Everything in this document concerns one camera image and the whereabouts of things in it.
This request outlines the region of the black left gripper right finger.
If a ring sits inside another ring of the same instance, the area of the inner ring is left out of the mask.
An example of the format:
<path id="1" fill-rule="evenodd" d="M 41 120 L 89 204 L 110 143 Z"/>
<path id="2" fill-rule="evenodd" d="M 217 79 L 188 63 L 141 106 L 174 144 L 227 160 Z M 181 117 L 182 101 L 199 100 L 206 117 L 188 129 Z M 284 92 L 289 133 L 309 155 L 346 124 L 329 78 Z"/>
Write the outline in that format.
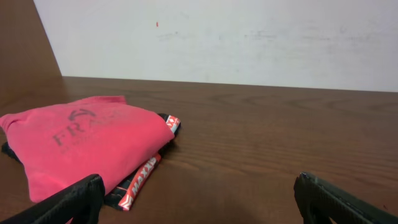
<path id="1" fill-rule="evenodd" d="M 294 183 L 294 197 L 304 224 L 395 224 L 397 217 L 309 173 Z"/>

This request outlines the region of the red folded t-shirt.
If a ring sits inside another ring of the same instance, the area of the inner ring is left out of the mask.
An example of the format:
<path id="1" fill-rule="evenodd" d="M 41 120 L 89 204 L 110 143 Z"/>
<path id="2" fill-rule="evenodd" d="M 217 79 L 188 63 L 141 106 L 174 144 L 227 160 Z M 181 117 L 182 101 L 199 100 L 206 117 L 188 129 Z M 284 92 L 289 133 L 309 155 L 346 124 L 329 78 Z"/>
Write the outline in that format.
<path id="1" fill-rule="evenodd" d="M 171 141 L 179 124 L 174 116 L 128 105 L 123 96 L 92 96 L 1 117 L 33 202 L 91 174 L 100 175 L 110 193 Z"/>

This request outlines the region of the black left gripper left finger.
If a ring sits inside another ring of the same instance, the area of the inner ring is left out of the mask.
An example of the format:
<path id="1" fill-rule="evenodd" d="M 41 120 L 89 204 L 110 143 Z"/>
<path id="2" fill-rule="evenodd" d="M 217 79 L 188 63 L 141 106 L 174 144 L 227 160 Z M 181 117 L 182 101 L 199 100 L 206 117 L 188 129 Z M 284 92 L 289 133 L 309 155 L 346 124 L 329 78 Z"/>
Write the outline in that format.
<path id="1" fill-rule="evenodd" d="M 1 224 L 97 224 L 105 188 L 91 174 Z"/>

